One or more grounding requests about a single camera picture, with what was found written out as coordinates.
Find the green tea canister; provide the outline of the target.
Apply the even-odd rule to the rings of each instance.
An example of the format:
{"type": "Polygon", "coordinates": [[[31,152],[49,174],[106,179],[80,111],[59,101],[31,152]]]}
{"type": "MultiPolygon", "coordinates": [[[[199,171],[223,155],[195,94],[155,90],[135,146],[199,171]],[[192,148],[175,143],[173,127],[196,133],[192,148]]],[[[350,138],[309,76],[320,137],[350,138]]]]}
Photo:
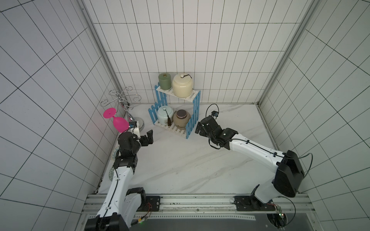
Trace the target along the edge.
{"type": "Polygon", "coordinates": [[[169,73],[159,74],[159,83],[162,90],[169,90],[172,88],[172,78],[169,73]]]}

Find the blue white wooden shelf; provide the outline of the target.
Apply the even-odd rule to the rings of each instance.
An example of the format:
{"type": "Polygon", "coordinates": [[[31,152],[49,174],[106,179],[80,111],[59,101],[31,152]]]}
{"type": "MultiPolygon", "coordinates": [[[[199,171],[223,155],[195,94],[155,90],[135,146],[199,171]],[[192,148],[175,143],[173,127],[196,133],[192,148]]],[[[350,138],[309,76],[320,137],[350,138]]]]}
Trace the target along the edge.
{"type": "Polygon", "coordinates": [[[173,89],[163,90],[154,86],[156,102],[148,109],[152,123],[186,139],[189,138],[199,119],[200,91],[193,90],[185,101],[193,104],[193,113],[184,109],[174,109],[168,105],[167,97],[175,96],[173,89]]]}

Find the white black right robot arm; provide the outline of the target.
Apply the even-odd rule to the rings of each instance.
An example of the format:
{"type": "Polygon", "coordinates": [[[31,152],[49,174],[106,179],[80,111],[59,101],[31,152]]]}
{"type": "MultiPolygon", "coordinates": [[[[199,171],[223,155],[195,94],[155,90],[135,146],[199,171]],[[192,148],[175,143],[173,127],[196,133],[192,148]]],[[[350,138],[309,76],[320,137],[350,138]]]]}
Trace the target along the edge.
{"type": "Polygon", "coordinates": [[[254,200],[267,204],[279,196],[294,198],[297,195],[305,174],[295,152],[273,150],[251,141],[236,130],[222,129],[212,116],[200,121],[195,133],[207,137],[209,144],[215,145],[213,148],[225,148],[244,154],[275,174],[272,179],[254,188],[251,193],[254,200]]]}

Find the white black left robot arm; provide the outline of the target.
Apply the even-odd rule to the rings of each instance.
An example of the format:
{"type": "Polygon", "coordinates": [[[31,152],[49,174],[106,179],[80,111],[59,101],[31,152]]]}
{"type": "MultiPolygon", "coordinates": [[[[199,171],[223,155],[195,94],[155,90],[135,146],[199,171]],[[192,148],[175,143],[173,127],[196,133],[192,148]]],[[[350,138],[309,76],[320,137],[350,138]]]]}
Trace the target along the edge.
{"type": "Polygon", "coordinates": [[[153,144],[153,131],[138,136],[124,132],[118,137],[119,149],[113,164],[113,179],[108,194],[95,218],[87,220],[86,231],[128,231],[138,209],[146,207],[142,187],[129,188],[141,147],[153,144]]]}

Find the cream tea canister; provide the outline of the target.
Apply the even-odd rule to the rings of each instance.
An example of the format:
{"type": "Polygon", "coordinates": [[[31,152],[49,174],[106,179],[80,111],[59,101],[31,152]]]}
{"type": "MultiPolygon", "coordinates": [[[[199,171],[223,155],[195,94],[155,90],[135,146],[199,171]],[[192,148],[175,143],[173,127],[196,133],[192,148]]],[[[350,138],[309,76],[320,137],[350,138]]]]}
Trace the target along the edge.
{"type": "Polygon", "coordinates": [[[193,91],[193,78],[190,74],[177,74],[172,80],[172,89],[179,98],[189,97],[193,91]]]}

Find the brown tea canister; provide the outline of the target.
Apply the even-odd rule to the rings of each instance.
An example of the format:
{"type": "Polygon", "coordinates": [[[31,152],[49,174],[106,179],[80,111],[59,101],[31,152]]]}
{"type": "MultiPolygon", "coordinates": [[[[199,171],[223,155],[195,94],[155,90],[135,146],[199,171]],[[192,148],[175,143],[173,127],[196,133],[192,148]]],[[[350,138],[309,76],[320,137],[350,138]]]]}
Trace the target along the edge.
{"type": "Polygon", "coordinates": [[[178,129],[185,130],[190,118],[191,116],[188,111],[180,109],[174,113],[173,122],[178,129]]]}

